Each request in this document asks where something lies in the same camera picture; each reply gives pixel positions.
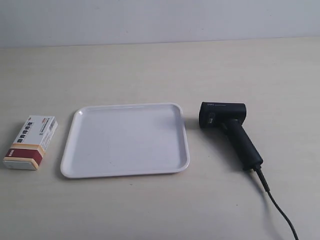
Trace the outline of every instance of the white table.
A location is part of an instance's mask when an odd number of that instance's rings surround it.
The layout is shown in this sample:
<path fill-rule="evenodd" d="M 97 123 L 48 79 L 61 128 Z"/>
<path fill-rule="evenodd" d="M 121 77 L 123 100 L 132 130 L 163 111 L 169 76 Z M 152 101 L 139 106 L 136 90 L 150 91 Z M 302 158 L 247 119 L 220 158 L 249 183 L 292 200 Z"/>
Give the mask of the white table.
<path fill-rule="evenodd" d="M 292 240 L 225 138 L 200 131 L 200 104 L 211 101 L 246 103 L 244 128 L 264 158 L 274 198 L 301 240 L 318 240 L 319 80 L 316 37 L 1 49 L 1 157 L 28 115 L 56 116 L 59 127 L 38 171 L 1 166 L 0 238 Z M 186 171 L 62 177 L 77 109 L 158 102 L 183 109 Z"/>

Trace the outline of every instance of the black cable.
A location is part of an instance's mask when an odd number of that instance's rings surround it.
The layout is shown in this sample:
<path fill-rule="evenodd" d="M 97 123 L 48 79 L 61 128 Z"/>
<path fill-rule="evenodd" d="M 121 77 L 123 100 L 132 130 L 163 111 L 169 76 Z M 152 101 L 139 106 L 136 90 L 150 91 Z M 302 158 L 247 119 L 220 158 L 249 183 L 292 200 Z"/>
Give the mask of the black cable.
<path fill-rule="evenodd" d="M 258 166 L 256 168 L 253 169 L 256 174 L 258 175 L 266 193 L 268 194 L 269 198 L 271 199 L 272 203 L 274 204 L 275 208 L 281 213 L 281 215 L 283 216 L 283 218 L 286 220 L 286 222 L 289 224 L 289 227 L 291 228 L 291 231 L 293 233 L 294 239 L 295 240 L 299 240 L 298 235 L 296 233 L 295 227 L 294 225 L 291 223 L 290 219 L 287 217 L 287 215 L 284 213 L 284 211 L 281 210 L 281 208 L 279 207 L 279 205 L 276 203 L 274 197 L 271 195 L 270 193 L 270 188 L 267 184 L 267 181 L 265 179 L 264 174 L 261 171 L 261 166 Z"/>

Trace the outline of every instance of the cardboard box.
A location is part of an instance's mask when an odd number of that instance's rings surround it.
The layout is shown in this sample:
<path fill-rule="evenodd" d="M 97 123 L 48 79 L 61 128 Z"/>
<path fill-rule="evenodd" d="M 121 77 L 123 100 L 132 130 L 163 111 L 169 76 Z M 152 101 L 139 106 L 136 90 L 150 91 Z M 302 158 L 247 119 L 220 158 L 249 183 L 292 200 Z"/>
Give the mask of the cardboard box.
<path fill-rule="evenodd" d="M 58 123 L 54 116 L 29 116 L 3 159 L 8 169 L 37 170 Z"/>

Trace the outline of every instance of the barcode scanner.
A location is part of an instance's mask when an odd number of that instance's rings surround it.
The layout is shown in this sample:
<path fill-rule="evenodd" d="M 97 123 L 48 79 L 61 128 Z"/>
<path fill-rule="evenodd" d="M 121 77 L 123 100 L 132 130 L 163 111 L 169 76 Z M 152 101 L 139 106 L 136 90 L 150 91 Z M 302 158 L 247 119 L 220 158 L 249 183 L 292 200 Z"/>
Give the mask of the barcode scanner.
<path fill-rule="evenodd" d="M 257 173 L 272 203 L 289 224 L 294 239 L 299 240 L 293 224 L 270 193 L 267 181 L 261 171 L 261 164 L 264 161 L 242 127 L 246 116 L 247 109 L 244 103 L 203 102 L 199 112 L 199 125 L 202 129 L 220 128 L 223 130 L 241 161 L 243 170 L 253 169 Z"/>

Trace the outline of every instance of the plastic tray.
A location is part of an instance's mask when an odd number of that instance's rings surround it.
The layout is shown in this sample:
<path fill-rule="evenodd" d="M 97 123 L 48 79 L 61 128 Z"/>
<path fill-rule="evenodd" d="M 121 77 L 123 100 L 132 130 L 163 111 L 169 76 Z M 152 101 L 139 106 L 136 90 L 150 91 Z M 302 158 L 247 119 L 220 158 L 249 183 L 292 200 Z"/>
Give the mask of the plastic tray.
<path fill-rule="evenodd" d="M 60 169 L 96 178 L 177 173 L 189 162 L 177 104 L 88 106 L 74 114 Z"/>

